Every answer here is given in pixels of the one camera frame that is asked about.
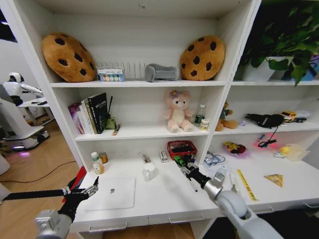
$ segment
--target black book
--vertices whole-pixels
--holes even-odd
[[[107,100],[106,93],[97,93],[88,97],[90,111],[98,134],[104,130],[103,122],[107,120]]]

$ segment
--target drawer handle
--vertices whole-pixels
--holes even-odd
[[[128,227],[128,222],[125,223],[125,226],[118,227],[118,228],[93,228],[90,226],[89,232],[90,233],[98,233],[98,232],[108,232],[108,231],[117,231],[117,230],[123,230]]]
[[[170,217],[168,217],[168,220],[169,220],[169,223],[171,223],[171,224],[176,224],[176,223],[189,223],[189,222],[193,222],[193,221],[202,221],[202,220],[204,220],[204,216],[203,216],[203,214],[201,214],[201,217],[198,218],[198,219],[181,220],[181,221],[172,221],[172,220],[170,219]]]
[[[311,209],[319,208],[319,205],[316,206],[310,206],[309,204],[305,203],[305,205]]]
[[[268,207],[270,208],[270,211],[267,211],[267,210],[265,210],[265,211],[260,210],[260,211],[254,211],[254,212],[255,212],[256,214],[274,213],[274,212],[275,212],[275,210],[274,210],[271,206],[269,206],[269,205],[268,205]]]

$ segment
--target red basket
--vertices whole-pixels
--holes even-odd
[[[179,148],[179,147],[183,147],[187,145],[190,146],[193,150],[188,152],[174,153],[170,148],[171,146],[173,146],[174,148]],[[172,160],[174,160],[174,156],[183,156],[183,155],[191,155],[191,154],[195,155],[197,153],[197,149],[195,145],[189,140],[170,141],[167,143],[167,151]]]

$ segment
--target shelf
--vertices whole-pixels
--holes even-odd
[[[198,3],[192,0],[153,0],[141,2],[130,0],[90,0],[89,2],[85,0],[35,0],[35,2],[56,14],[210,19],[220,17],[242,6],[242,3],[245,1],[204,0]]]
[[[287,123],[287,126],[279,126],[277,132],[289,132],[289,131],[306,131],[306,130],[319,130],[319,124],[313,122],[304,123]],[[262,128],[258,125],[247,121],[245,126],[238,126],[235,129],[225,128],[223,131],[216,131],[216,135],[220,134],[239,134],[239,133],[268,133],[274,132],[275,128]]]
[[[235,173],[240,191],[248,205],[287,203],[319,198],[319,170],[303,161],[291,162],[288,159],[275,158],[273,153],[273,151],[267,149],[258,150],[252,152],[249,157],[238,159],[225,153],[225,151],[218,152],[226,158],[226,166]],[[250,199],[236,172],[237,169],[242,171],[258,201],[254,202]],[[282,188],[264,178],[264,176],[272,174],[282,174],[284,176]],[[226,177],[223,186],[225,189],[231,187],[229,177]]]
[[[119,152],[114,157],[108,155],[109,162],[104,164],[105,172],[99,175],[100,181],[112,177],[135,177],[134,206],[128,209],[86,211],[85,204],[89,200],[94,200],[93,195],[79,205],[75,221],[71,226],[72,232],[78,231],[81,223],[91,224],[99,220],[160,214],[174,216],[174,213],[194,213],[194,211],[210,209],[218,212],[218,208],[196,182],[198,192],[194,191],[189,180],[181,173],[175,162],[169,159],[168,163],[161,163],[157,151],[146,150],[146,152],[158,170],[157,176],[150,182],[144,180],[145,163],[136,156],[138,152]],[[96,177],[94,170],[88,172],[81,188],[91,186]],[[102,184],[99,184],[99,189],[103,189]]]
[[[143,123],[125,123],[122,124],[117,135],[112,135],[113,130],[105,130],[102,134],[81,134],[75,138],[75,141],[92,140],[113,140],[113,139],[135,139],[135,138],[161,138],[161,137],[182,137],[208,135],[208,131],[201,131],[194,127],[191,132],[184,132],[181,128],[177,133],[170,133],[167,130],[166,123],[143,122]]]
[[[157,81],[147,82],[141,80],[127,80],[125,82],[91,81],[83,83],[51,83],[53,88],[85,88],[85,87],[182,87],[182,86],[224,86],[224,81]]]
[[[269,80],[265,82],[233,81],[232,86],[294,86],[294,81]],[[319,80],[301,81],[297,86],[318,86]]]

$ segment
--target pink teddy bear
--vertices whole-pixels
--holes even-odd
[[[194,111],[187,109],[190,101],[189,92],[176,90],[167,92],[165,100],[169,110],[165,111],[163,116],[164,119],[168,120],[168,130],[171,133],[176,133],[181,127],[185,132],[192,131],[193,125],[187,120],[194,114]]]

